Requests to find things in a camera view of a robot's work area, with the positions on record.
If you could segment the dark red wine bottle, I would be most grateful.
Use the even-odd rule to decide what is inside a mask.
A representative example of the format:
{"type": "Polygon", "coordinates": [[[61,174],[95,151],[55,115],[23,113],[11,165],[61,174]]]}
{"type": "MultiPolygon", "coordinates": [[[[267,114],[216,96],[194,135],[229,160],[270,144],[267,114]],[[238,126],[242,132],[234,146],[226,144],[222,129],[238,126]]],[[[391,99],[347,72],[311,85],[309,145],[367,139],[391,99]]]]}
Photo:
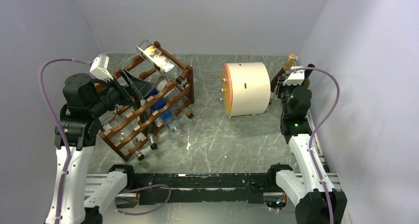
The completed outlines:
{"type": "Polygon", "coordinates": [[[288,58],[285,61],[282,69],[273,77],[273,79],[270,82],[271,92],[274,92],[275,87],[277,86],[279,77],[282,76],[285,73],[286,70],[291,69],[291,67],[292,67],[294,61],[296,60],[296,58],[297,58],[297,56],[294,53],[292,53],[288,56],[288,58]]]}

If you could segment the green wine bottle white label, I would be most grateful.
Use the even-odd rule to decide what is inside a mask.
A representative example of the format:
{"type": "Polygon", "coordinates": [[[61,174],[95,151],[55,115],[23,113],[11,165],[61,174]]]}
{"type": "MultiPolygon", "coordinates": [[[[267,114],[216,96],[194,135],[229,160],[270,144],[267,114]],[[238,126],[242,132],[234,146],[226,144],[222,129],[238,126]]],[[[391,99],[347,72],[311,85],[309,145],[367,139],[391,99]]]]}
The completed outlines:
{"type": "MultiPolygon", "coordinates": [[[[315,65],[314,64],[308,64],[307,68],[315,68],[315,65]]],[[[310,70],[305,69],[305,71],[304,71],[304,81],[302,82],[301,86],[306,88],[306,89],[308,89],[309,86],[310,86],[309,77],[310,77],[312,71],[313,70],[311,70],[311,69],[310,70]]]]}

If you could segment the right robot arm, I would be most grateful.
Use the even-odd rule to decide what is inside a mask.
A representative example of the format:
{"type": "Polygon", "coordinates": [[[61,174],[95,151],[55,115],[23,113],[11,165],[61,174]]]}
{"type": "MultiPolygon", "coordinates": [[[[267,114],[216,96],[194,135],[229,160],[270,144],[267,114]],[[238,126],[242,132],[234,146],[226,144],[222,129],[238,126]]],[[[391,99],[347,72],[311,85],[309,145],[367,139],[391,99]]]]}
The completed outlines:
{"type": "Polygon", "coordinates": [[[297,223],[339,224],[347,198],[332,183],[313,145],[314,133],[306,118],[312,92],[297,85],[279,86],[277,97],[282,105],[281,134],[295,155],[302,178],[289,165],[272,165],[267,186],[284,192],[286,201],[295,206],[297,223]]]}

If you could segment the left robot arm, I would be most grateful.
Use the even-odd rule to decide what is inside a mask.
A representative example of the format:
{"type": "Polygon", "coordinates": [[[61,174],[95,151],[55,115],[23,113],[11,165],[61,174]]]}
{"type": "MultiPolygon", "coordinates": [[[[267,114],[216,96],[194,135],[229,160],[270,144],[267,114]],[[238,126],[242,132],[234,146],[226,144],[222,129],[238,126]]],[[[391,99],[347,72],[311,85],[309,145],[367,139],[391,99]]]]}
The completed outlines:
{"type": "Polygon", "coordinates": [[[85,198],[87,169],[102,124],[99,118],[117,105],[140,101],[153,89],[150,82],[121,69],[126,82],[94,79],[78,73],[65,80],[63,94],[66,104],[55,117],[57,174],[53,201],[46,218],[48,224],[100,224],[103,214],[119,192],[131,192],[137,178],[128,165],[115,165],[106,179],[85,198]]]}

